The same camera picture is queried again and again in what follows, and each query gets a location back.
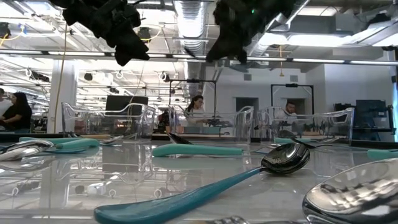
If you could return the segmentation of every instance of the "reflective table surface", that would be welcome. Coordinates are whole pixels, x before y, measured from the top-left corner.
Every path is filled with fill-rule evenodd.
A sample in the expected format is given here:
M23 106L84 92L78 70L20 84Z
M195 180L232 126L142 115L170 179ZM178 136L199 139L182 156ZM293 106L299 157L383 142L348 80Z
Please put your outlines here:
M193 190L258 167L264 156L252 153L217 159L152 157L153 148L168 143L125 142L79 156L52 155L0 162L0 223L96 223L93 210L100 205L141 202ZM258 148L259 144L244 147ZM367 162L370 160L366 151L347 147L312 150L310 162L302 170L287 176L256 175L169 223L194 223L233 215L251 223L302 222L302 200L308 190L343 170Z

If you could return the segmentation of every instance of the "teal plastic handle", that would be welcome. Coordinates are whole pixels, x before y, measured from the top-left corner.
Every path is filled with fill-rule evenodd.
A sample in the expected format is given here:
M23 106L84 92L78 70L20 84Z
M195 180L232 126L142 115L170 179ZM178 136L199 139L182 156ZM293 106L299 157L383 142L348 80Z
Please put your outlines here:
M31 138L31 137L21 137L19 138L19 141L29 141L29 140L35 140L38 138ZM71 141L76 141L76 140L80 140L83 138L45 138L45 139L41 139L41 140L46 140L46 141L50 141L54 144L62 144L62 143L66 143L66 142L71 142Z
M311 142L311 139L302 139L302 138L297 138L300 142ZM277 144L288 144L288 143L294 143L293 140L289 138L274 138L275 143Z
M370 149L368 150L368 158L373 160L398 158L398 151Z
M202 206L223 191L260 171L260 167L255 168L214 184L162 199L100 206L94 209L94 218L101 224L164 223Z
M188 144L167 144L156 147L152 151L154 157L168 155L214 155L214 156L240 156L242 149L233 147L202 146Z
M37 138L30 137L22 137L19 138L19 141L28 141L35 140ZM88 138L47 138L41 139L47 140L55 144L57 149L76 149L82 147L98 147L100 146L100 142L96 139L88 139Z

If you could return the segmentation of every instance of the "transparent bin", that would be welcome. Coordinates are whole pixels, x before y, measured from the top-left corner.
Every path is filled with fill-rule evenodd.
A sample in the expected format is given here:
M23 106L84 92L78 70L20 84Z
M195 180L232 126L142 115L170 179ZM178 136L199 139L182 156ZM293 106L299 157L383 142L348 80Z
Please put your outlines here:
M302 141L322 141L339 138L351 143L354 108L313 115L291 115L280 107L269 107L257 114L261 142L290 142L295 136Z
M155 108L140 103L130 103L120 111L89 110L62 103L64 134L125 135L128 140L150 141L154 121Z
M252 106L237 113L188 113L179 105L170 105L169 111L170 132L189 141L250 143Z

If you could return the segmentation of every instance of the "black shirt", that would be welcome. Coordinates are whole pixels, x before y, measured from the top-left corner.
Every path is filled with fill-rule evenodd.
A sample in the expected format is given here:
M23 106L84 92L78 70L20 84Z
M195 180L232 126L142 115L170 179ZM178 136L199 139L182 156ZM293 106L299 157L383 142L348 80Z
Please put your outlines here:
M4 113L6 119L15 117L15 115L21 115L22 118L19 121L9 123L10 126L14 127L16 130L22 128L30 128L30 119L32 117L32 109L29 105L12 105Z

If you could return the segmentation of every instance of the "person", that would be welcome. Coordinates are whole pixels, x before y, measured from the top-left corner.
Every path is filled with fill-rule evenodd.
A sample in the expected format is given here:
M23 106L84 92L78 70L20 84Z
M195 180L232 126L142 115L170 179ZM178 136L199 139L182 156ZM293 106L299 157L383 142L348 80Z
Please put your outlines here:
M0 120L14 128L16 134L30 132L30 108L25 93L14 93L11 97L12 106L0 117Z
M203 119L205 110L202 107L203 96L194 96L189 106L185 109L189 126L203 126L203 123L207 122L207 119Z
M287 101L284 110L279 110L275 118L279 120L279 125L282 126L283 130L292 131L292 126L294 125L295 121L297 120L296 114L296 105L291 102Z
M4 99L4 90L0 88L0 116L2 116L11 106L11 101Z

